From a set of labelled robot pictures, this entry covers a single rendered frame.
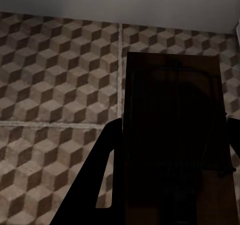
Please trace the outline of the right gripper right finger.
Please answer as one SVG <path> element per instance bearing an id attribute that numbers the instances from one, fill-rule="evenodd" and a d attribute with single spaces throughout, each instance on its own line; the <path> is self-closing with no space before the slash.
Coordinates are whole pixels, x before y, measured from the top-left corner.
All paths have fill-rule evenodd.
<path id="1" fill-rule="evenodd" d="M 231 117 L 226 123 L 229 143 L 240 157 L 240 120 Z"/>

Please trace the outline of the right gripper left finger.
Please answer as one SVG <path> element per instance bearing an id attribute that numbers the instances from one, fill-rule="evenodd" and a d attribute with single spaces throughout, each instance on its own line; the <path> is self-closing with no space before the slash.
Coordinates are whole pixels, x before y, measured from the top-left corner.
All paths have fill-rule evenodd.
<path id="1" fill-rule="evenodd" d="M 111 207 L 96 208 L 113 150 Z M 126 225 L 122 118 L 104 127 L 50 225 Z"/>

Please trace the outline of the mousetrap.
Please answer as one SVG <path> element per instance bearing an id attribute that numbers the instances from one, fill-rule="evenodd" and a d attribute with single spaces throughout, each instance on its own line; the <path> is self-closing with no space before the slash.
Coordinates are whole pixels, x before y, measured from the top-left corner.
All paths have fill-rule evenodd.
<path id="1" fill-rule="evenodd" d="M 218 56 L 127 52 L 125 225 L 239 225 Z"/>

